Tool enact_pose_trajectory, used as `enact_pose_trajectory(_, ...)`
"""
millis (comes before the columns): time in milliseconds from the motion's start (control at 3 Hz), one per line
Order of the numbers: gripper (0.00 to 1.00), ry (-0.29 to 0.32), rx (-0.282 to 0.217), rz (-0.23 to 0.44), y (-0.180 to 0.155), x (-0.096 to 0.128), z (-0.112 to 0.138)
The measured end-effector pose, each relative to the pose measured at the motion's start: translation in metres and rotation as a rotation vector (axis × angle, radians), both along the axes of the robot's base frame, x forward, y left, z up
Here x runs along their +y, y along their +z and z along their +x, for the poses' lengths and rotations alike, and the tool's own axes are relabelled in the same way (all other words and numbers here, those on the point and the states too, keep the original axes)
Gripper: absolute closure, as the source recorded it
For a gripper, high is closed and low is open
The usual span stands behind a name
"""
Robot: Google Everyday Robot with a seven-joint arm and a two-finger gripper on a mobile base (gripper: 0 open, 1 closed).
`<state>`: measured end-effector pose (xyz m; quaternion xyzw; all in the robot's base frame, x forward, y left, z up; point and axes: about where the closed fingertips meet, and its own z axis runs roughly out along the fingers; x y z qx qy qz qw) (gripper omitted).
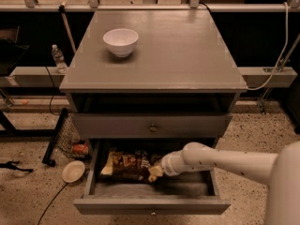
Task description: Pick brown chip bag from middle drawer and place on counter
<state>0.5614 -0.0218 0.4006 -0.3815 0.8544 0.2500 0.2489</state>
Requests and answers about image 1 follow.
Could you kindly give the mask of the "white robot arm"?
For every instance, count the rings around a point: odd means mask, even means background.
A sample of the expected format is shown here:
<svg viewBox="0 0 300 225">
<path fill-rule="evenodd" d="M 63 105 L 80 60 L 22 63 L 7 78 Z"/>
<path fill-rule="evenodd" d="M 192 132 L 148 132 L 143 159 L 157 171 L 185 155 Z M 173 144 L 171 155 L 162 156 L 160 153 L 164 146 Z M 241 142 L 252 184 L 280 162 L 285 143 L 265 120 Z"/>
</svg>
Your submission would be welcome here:
<svg viewBox="0 0 300 225">
<path fill-rule="evenodd" d="M 190 142 L 151 166 L 150 178 L 219 168 L 268 186 L 264 225 L 300 223 L 300 142 L 279 153 L 226 151 Z"/>
</svg>

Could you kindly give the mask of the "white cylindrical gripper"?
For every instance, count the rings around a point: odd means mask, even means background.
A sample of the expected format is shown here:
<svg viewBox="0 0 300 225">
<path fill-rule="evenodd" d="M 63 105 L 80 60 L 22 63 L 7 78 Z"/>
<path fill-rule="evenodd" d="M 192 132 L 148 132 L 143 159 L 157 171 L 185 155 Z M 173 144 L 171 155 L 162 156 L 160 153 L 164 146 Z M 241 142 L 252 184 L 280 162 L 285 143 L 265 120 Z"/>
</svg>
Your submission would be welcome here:
<svg viewBox="0 0 300 225">
<path fill-rule="evenodd" d="M 155 165 L 148 169 L 150 173 L 148 181 L 150 183 L 155 182 L 159 177 L 162 177 L 164 173 L 168 176 L 176 176 L 180 173 L 184 173 L 188 167 L 183 159 L 181 151 L 167 154 L 162 158 L 160 164 L 161 166 Z"/>
</svg>

